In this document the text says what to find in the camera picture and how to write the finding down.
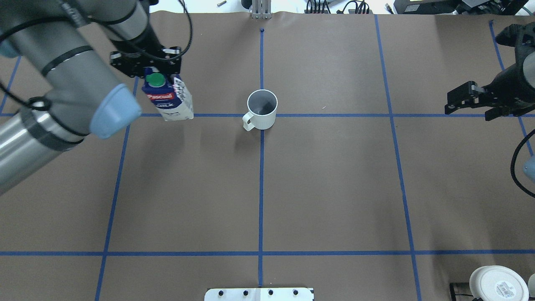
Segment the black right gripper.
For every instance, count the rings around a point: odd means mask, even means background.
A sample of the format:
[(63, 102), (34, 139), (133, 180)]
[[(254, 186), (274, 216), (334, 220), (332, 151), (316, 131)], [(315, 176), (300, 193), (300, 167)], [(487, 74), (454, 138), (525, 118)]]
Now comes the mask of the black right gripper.
[(490, 84), (478, 86), (468, 81), (447, 93), (444, 114), (463, 108), (489, 108), (485, 121), (502, 116), (520, 117), (535, 106), (535, 25), (514, 23), (495, 35), (494, 41), (510, 46), (515, 63), (496, 75)]

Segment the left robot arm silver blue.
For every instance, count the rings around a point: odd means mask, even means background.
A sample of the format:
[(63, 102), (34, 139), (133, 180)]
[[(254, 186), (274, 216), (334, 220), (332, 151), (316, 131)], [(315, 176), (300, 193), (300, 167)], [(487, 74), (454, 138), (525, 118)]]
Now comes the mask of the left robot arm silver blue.
[(107, 139), (141, 116), (131, 90), (111, 71), (179, 74), (191, 46), (163, 46), (150, 24), (156, 0), (2, 0), (1, 55), (26, 57), (51, 90), (21, 99), (1, 125), (1, 193), (84, 141)]

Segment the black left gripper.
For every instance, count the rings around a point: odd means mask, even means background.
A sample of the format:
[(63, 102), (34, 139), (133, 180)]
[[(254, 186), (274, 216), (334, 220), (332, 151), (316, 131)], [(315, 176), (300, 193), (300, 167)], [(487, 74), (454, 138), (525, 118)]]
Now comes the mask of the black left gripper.
[(175, 53), (166, 53), (159, 42), (150, 40), (110, 40), (110, 42), (115, 46), (115, 51), (110, 53), (110, 65), (128, 77), (144, 78), (147, 68), (155, 68), (167, 77), (181, 72), (181, 59), (163, 61)]

